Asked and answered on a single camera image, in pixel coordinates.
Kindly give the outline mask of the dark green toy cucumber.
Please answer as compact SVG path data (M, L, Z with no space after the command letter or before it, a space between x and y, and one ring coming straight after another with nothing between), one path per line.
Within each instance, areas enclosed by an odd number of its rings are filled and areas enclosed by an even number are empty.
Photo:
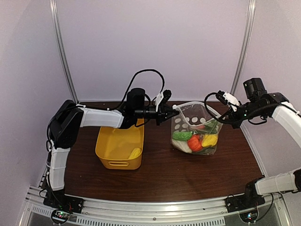
M205 132L207 134L217 134L218 132L218 121L212 119L205 123L206 129Z

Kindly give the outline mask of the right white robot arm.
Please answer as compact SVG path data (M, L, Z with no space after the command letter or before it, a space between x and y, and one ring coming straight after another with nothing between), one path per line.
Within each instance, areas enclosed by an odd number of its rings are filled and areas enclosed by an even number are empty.
M260 132L263 142L268 150L280 147L276 151L287 147L301 146L301 113L297 111L290 101L280 92L269 93L261 78L251 78L244 81L243 87L248 102L241 103L226 91L218 91L215 97L229 109L218 121L229 124L234 129L241 126L244 121L259 126L272 119L274 126L265 126L266 131ZM241 197L241 204L250 208L258 202L259 197L270 193L299 193L301 191L301 169L290 168L288 172L270 175L257 179L246 186L245 194Z

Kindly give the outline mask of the white toy radish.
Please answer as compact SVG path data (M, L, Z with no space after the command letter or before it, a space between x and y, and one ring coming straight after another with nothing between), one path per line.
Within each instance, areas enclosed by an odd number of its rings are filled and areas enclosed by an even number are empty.
M192 153L192 150L189 148L186 141L179 141L179 140L172 139L172 145L182 152Z

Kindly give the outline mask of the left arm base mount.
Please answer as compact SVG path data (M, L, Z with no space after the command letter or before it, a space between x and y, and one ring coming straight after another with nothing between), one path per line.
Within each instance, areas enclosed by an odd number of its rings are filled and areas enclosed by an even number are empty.
M43 204L53 208L50 219L57 225L66 223L72 214L81 213L84 200L82 198L63 195L62 197L54 197L46 195Z

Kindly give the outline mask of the light green toy gourd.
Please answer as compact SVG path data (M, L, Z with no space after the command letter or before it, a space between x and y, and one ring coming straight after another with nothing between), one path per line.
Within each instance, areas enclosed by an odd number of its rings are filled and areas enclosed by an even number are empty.
M175 131L172 134L172 139L178 141L188 141L193 135L192 131Z

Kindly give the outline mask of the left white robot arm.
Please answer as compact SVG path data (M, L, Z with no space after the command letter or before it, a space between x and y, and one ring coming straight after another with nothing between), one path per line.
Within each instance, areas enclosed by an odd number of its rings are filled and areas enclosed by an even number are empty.
M149 97L142 88L126 91L121 103L115 108L97 109L66 100L47 127L48 150L46 191L49 201L57 209L67 206L64 191L66 162L71 148L76 143L80 128L110 127L128 129L138 127L138 120L155 120L157 125L177 116L179 112L167 104L171 91L160 91L155 104L144 102Z

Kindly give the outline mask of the orange toy carrot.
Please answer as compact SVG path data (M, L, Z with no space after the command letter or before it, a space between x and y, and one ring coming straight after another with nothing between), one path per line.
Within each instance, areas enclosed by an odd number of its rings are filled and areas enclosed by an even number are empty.
M206 126L205 125L198 125L195 127L196 130L205 130Z

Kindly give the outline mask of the yellow toy pepper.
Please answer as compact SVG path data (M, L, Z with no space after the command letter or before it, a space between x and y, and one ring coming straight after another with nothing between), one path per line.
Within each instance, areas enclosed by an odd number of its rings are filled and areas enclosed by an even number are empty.
M217 134L205 134L202 139L203 147L212 147L217 144L218 135Z

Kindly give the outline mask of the green toy lettuce leaf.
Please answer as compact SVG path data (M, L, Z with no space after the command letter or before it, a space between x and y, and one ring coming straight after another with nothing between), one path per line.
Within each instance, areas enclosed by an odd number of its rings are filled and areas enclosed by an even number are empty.
M198 126L198 130L204 134L217 134L219 133L220 124L217 120L211 119Z

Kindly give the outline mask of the orange toy pumpkin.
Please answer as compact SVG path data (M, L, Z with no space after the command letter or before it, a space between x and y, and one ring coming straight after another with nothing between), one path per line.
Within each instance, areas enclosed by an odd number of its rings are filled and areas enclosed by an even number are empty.
M188 141L187 145L191 149L192 152L198 152L202 150L202 140L200 135L193 135Z

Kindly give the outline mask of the polka dot zip bag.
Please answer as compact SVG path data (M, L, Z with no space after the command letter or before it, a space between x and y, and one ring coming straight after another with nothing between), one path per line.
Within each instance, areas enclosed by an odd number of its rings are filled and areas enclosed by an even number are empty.
M173 105L173 109L179 111L179 115L172 118L171 124L171 144L172 134L175 131L192 131L193 135L200 135L201 140L205 135L200 130L196 130L195 127L205 123L208 120L219 118L221 115L212 107L205 106L202 102L187 102L180 105ZM212 147L203 147L198 152L192 152L191 154L198 155L213 155L216 152L217 144Z

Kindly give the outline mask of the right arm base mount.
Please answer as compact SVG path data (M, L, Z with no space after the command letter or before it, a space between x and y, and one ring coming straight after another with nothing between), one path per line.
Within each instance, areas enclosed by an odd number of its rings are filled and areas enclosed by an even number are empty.
M262 196L247 197L245 194L229 195L225 199L228 213L238 212L240 219L245 223L254 223L259 217L258 207L265 204Z

